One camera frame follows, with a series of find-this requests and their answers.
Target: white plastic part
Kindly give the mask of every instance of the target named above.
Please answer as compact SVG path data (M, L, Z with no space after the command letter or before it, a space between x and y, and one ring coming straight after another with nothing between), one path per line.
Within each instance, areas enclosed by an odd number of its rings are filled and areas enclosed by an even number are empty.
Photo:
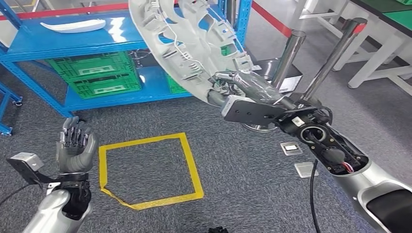
M251 70L253 64L232 26L206 0L179 0L178 4L181 15L173 0L129 0L129 9L157 62L179 85L208 102L210 90L224 92L213 81L216 72ZM162 37L172 42L164 43ZM222 55L223 46L228 48L226 56Z
M104 19L91 19L87 21L59 25L49 25L45 23L40 24L41 26L58 33L84 33L103 28L106 26L106 21Z

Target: floor socket cover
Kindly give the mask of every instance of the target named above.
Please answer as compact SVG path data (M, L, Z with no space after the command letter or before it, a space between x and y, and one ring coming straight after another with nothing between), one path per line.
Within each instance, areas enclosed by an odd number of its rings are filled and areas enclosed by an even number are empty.
M302 149L300 149L300 146L295 142L280 143L280 146L285 155L297 155L303 153Z
M298 163L298 164L295 164L295 168L301 178L310 177L310 174L312 173L313 163L312 162ZM315 171L315 176L318 176L318 175L319 175L318 171Z

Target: wire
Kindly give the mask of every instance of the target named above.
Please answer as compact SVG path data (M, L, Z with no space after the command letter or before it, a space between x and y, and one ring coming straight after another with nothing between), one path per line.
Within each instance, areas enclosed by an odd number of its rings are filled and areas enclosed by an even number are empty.
M167 23L167 20L166 20L166 18L163 16L162 12L159 11L159 14L162 16L163 21L166 23L166 26L169 28L169 30L170 30L170 31L173 33L173 35L174 35L173 45L174 45L174 47L176 48L176 50L177 50L186 60L193 61L193 62L197 62L197 63L202 67L203 71L204 71L212 80L215 80L215 79L209 74L209 72L206 70L206 68L203 66L203 64L202 64L200 61L191 59L190 56L189 56L189 54L184 54L184 53L180 50L180 48L178 47L178 44L177 44L177 34L173 31L173 29L171 28L171 26Z
M2 200L0 202L0 206L3 205L3 203L5 203L8 199L10 199L12 196L14 196L16 193L20 192L21 190L25 189L26 187L28 187L30 184L26 184L25 186L19 188L18 190L14 191L13 193L11 193L10 195L8 195L4 200Z
M327 150L329 149L327 146L323 145L316 137L315 135L312 134L312 132L308 133L308 138L310 141L312 141L314 144L322 147L322 149Z
M31 185L31 184L26 184L25 186L19 188L18 190L14 191L14 192L11 193L10 195L6 196L5 199L3 199L2 201L0 201L0 207L1 207L1 205L3 205L3 203L5 203L7 200L9 200L12 196L14 196L15 194L17 194L18 192L20 192L21 190L25 189L26 187L28 187L28 186L30 186L30 185Z
M345 170L346 170L348 173L353 173L353 172L355 172L355 170L353 169L353 167L352 167L349 163L343 162L343 163L341 163L341 165L345 168Z
M321 109L325 109L327 111L327 113L329 114L329 125L332 125L332 121L333 121L333 112L330 108L322 106Z
M315 171L316 171L317 165L318 165L318 160L315 160L315 162L313 163L312 173L310 175L310 188L309 188L310 197L309 199L310 199L310 211L312 212L313 224L315 225L316 233L320 233L321 230L319 229L318 219L316 218L315 203L313 200L313 181L315 178Z

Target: yellow floor tape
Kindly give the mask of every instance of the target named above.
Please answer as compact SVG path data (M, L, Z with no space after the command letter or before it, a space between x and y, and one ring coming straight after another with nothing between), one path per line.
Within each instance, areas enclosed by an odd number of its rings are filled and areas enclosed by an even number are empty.
M28 5L23 5L23 7L29 7L29 6L34 6L36 4L36 0L33 0L32 3Z
M152 200L137 204L128 204L124 202L122 199L116 197L112 192L105 188L107 184L107 159L106 159L106 151L112 149L118 149L122 147L129 147L135 146L139 144L151 143L151 142L158 142L166 139L180 139L180 143L182 144L183 153L185 154L186 162L188 163L190 177L194 187L194 193L171 197L171 198L164 198L159 200ZM100 183L100 190L107 195L116 199L120 204L130 207L135 210L143 210L151 207L162 206L162 205L170 205L174 203L189 201L189 200L196 200L203 198L203 188L202 184L200 183L199 174L197 173L196 164L193 159L192 152L190 151L190 146L188 140L186 138L185 133L175 133L169 135L163 135L158 137L150 137L144 138L134 141L128 142L121 142L115 143L110 145L104 145L99 147L99 183Z

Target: robot finger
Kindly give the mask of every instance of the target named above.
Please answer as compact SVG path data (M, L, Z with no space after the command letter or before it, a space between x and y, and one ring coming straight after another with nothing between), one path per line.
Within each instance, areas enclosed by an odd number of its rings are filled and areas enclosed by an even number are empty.
M83 126L84 126L84 123L82 122L82 121L80 121L78 124L77 124L77 128L75 129L75 137L74 137L74 139L73 139L73 141L72 141L72 145L74 146L74 147L83 147L83 144L82 144L82 130L83 130Z
M86 130L83 131L83 141L82 141L82 146L83 147L85 147L87 145L90 134L91 134L91 128L87 128Z
M64 146L70 146L72 132L71 129L77 124L79 120L78 116L66 118L65 122L63 123L62 131L60 132L60 142L64 144Z
M63 123L63 130L68 130L72 127L75 127L77 122L79 122L78 116L66 118L65 122Z

